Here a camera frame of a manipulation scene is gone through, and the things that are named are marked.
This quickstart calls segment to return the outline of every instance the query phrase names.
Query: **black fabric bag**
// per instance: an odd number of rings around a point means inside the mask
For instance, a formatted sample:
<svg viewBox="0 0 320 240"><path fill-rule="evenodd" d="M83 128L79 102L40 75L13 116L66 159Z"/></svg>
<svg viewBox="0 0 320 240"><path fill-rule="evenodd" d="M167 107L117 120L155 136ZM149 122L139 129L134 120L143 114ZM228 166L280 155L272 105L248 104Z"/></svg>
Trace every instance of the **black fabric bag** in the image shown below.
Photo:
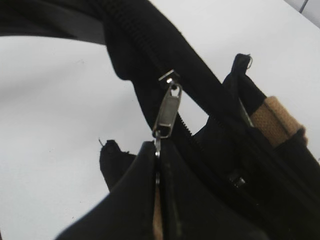
<svg viewBox="0 0 320 240"><path fill-rule="evenodd" d="M177 86L209 115L195 136L177 115L160 158L151 142L137 157L103 147L110 194L59 240L153 239L156 180L165 240L320 238L319 164L301 130L273 144L268 129L252 123L268 101L246 76L250 56L237 55L221 84L147 0L1 0L0 35L105 44L150 128ZM171 70L177 74L166 75Z"/></svg>

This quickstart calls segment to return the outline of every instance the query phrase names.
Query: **zipper pull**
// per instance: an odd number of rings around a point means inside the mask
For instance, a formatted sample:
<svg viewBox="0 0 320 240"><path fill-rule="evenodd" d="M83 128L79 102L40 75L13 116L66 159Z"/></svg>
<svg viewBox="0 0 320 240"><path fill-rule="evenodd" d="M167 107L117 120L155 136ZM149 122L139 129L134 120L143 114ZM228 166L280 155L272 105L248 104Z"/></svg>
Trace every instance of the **zipper pull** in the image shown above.
<svg viewBox="0 0 320 240"><path fill-rule="evenodd" d="M171 70L159 78L161 83L164 82L168 85L168 89L152 129L154 138L166 139L171 136L182 96L182 87L178 83L178 77L179 75Z"/></svg>

